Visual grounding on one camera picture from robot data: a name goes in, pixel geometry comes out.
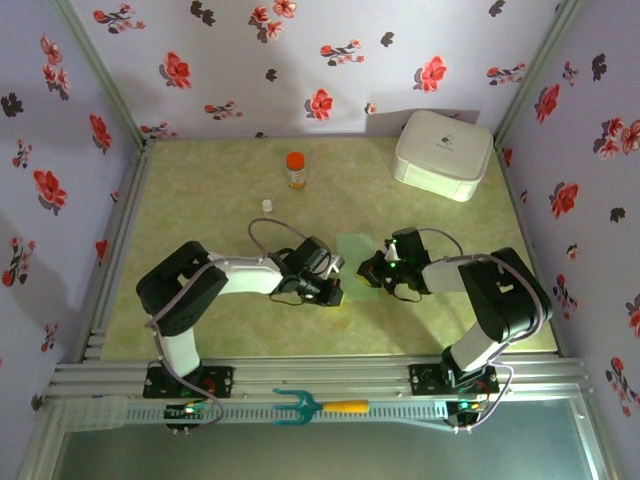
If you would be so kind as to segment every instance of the yellow handle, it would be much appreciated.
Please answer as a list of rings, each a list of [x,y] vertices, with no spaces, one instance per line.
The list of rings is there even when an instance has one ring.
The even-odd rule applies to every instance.
[[[328,402],[322,404],[322,410],[336,413],[369,413],[369,402],[367,400]]]

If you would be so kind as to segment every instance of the work surface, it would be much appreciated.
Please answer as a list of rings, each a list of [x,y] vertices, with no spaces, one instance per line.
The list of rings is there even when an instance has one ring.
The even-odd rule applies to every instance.
[[[498,161],[494,156],[475,196],[457,203],[393,179],[396,138],[298,138],[170,141],[156,145],[109,323],[105,360],[152,359],[147,316],[136,283],[189,240],[223,255],[256,256],[247,224],[273,201],[273,217],[336,248],[339,234],[364,234],[374,249],[404,227],[435,227],[458,239],[465,253],[513,247],[529,264]],[[308,182],[287,184],[290,151],[307,158]],[[272,224],[256,235],[270,251],[300,238]],[[446,238],[425,233],[432,259],[456,254]],[[466,294],[425,296],[405,303],[380,292],[340,307],[290,307],[257,294],[218,297],[197,323],[203,358],[294,355],[440,354],[475,322]],[[549,325],[518,351],[555,351]]]

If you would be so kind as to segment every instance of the white box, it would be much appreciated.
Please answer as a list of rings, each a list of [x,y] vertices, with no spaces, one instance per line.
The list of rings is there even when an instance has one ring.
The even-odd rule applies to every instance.
[[[407,185],[465,202],[492,153],[493,135],[487,128],[418,110],[400,135],[391,173]]]

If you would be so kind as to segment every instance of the purple wall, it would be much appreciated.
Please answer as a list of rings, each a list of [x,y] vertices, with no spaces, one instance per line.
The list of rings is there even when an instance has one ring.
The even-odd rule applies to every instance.
[[[591,372],[624,478],[640,471],[638,25],[635,0],[587,2],[504,142],[555,321]]]
[[[134,144],[45,2],[5,2],[0,22],[0,477],[11,479],[30,399],[78,340]]]
[[[71,3],[143,131],[211,138],[396,135],[416,108],[494,130],[558,1]]]

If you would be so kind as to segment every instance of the green paper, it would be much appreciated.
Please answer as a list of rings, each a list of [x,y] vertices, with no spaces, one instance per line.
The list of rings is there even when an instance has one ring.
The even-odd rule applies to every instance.
[[[344,233],[336,236],[338,255],[345,264],[340,269],[343,303],[380,300],[380,290],[371,288],[358,275],[360,264],[373,256],[373,240],[364,233]]]

